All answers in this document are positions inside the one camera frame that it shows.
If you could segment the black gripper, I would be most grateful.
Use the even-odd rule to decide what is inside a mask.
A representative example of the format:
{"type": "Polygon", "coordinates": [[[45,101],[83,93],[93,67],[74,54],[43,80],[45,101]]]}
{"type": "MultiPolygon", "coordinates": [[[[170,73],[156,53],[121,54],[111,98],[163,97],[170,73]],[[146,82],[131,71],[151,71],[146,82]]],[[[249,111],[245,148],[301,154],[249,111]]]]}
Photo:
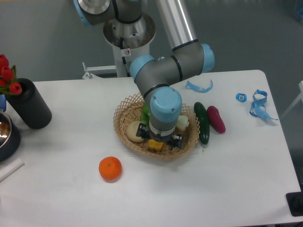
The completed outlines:
{"type": "Polygon", "coordinates": [[[149,131],[144,123],[139,123],[136,136],[144,140],[155,140],[156,142],[164,142],[170,145],[172,148],[182,149],[183,146],[183,135],[174,134],[168,131],[162,131],[160,133],[154,133],[149,131]]]}

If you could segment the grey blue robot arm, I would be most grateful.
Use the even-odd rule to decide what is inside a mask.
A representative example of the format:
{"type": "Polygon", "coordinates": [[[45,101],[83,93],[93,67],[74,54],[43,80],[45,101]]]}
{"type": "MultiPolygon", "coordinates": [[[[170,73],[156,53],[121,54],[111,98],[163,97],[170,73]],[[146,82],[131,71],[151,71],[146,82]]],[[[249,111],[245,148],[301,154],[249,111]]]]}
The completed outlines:
{"type": "Polygon", "coordinates": [[[155,37],[153,19],[143,13],[139,0],[76,0],[74,6],[84,24],[103,24],[112,46],[118,76],[131,76],[150,110],[149,125],[140,124],[137,135],[181,148],[175,135],[182,98],[172,85],[210,71],[214,53],[199,43],[183,0],[156,2],[172,49],[168,58],[156,60],[149,45],[155,37]]]}

